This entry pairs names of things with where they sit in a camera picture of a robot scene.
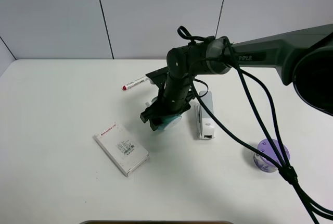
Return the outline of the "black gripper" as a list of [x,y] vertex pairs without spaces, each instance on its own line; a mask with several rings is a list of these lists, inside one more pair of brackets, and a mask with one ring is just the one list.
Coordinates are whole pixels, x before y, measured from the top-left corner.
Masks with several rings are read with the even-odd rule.
[[[172,112],[175,112],[175,118],[181,117],[184,112],[190,110],[189,102],[195,98],[190,90],[189,76],[176,78],[168,74],[164,86],[159,89],[157,97]],[[164,129],[164,122],[161,118],[150,119],[149,125],[152,131]]]

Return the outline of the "dark green robot arm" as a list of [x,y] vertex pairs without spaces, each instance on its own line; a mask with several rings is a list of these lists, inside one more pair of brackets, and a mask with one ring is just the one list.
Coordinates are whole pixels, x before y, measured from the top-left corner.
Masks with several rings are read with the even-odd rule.
[[223,38],[190,36],[167,53],[167,66],[147,74],[159,89],[156,101],[140,115],[157,130],[167,117],[189,110],[194,98],[189,78],[202,74],[225,74],[233,61],[242,67],[274,68],[284,85],[293,84],[297,94],[315,109],[332,114],[332,25],[312,27],[245,41],[227,48]]

